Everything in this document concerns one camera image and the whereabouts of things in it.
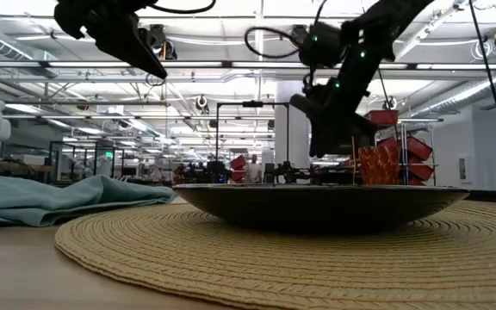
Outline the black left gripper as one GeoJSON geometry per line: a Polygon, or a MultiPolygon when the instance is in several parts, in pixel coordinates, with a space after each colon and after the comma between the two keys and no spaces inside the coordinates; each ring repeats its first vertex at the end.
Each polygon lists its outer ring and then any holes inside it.
{"type": "Polygon", "coordinates": [[[158,78],[168,74],[147,45],[147,31],[139,32],[136,12],[145,8],[139,0],[58,0],[53,18],[76,40],[85,33],[102,52],[158,78]]]}

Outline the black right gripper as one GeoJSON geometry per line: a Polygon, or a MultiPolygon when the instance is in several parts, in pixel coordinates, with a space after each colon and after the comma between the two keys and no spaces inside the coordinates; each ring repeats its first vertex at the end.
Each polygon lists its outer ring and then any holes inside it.
{"type": "Polygon", "coordinates": [[[291,96],[289,105],[303,112],[311,125],[309,156],[346,155],[361,147],[374,146],[378,126],[357,113],[363,94],[330,78],[304,93],[291,96]]]}

